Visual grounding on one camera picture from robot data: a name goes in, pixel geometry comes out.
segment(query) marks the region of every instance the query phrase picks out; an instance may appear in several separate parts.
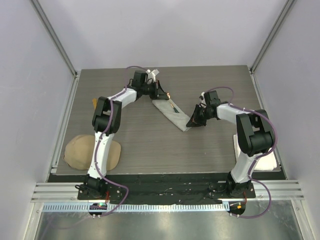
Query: wall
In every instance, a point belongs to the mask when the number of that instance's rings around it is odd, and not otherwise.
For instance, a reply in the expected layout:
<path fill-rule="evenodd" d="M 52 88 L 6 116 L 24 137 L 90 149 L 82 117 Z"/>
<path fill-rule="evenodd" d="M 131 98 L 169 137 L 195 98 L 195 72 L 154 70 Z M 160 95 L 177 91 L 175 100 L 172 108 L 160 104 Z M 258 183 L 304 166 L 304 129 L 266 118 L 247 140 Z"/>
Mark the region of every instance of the wall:
<path fill-rule="evenodd" d="M 320 1 L 297 1 L 256 71 L 286 173 L 298 179 L 315 226 L 320 205 Z"/>
<path fill-rule="evenodd" d="M 0 33 L 0 238 L 21 240 L 72 76 L 29 1 L 1 1 Z"/>
<path fill-rule="evenodd" d="M 39 0 L 77 70 L 251 66 L 286 0 Z"/>

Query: floor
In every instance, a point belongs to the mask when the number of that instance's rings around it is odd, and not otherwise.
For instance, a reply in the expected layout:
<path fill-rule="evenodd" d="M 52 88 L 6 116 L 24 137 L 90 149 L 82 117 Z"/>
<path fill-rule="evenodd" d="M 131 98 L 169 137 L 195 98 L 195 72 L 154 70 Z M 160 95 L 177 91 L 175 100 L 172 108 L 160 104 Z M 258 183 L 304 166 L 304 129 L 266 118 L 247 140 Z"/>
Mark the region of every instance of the floor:
<path fill-rule="evenodd" d="M 158 79 L 164 91 L 189 116 L 199 103 L 201 92 L 213 87 L 233 88 L 233 103 L 257 110 L 258 98 L 248 67 L 194 66 L 159 67 Z M 77 135 L 94 134 L 92 99 L 112 96 L 122 90 L 134 69 L 82 70 L 56 174 L 84 175 L 63 160 L 65 146 Z M 219 89 L 219 98 L 227 101 L 231 93 Z M 229 172 L 235 165 L 233 135 L 236 126 L 211 119 L 206 127 L 180 131 L 152 104 L 148 96 L 122 110 L 121 125 L 114 141 L 121 144 L 118 166 L 109 174 L 208 173 Z"/>
<path fill-rule="evenodd" d="M 267 201 L 248 201 L 244 215 L 257 215 L 267 205 Z M 254 220 L 230 217 L 225 211 L 124 212 L 76 224 L 88 215 L 43 212 L 35 239 L 303 240 L 290 200 L 272 201 L 270 210 Z"/>

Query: folded cloth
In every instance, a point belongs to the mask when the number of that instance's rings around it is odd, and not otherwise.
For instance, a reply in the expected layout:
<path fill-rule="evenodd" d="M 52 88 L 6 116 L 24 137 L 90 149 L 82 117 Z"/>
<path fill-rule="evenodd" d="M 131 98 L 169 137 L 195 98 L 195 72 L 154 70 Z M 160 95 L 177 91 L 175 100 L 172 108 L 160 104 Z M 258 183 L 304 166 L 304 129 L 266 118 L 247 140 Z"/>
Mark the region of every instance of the folded cloth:
<path fill-rule="evenodd" d="M 176 125 L 181 131 L 185 132 L 190 129 L 190 127 L 186 127 L 187 122 L 189 121 L 190 117 L 186 115 L 171 99 L 169 100 L 153 100 L 153 105 L 156 106 L 163 115 L 166 116 L 174 125 Z"/>
<path fill-rule="evenodd" d="M 238 144 L 238 135 L 233 135 L 233 145 L 234 145 L 234 153 L 235 153 L 235 160 L 238 160 L 240 155 L 240 147 Z M 254 170 L 258 171 L 272 171 L 277 167 L 277 160 L 275 154 L 272 152 L 267 156 L 263 156 L 258 160 L 258 163 L 255 165 Z"/>

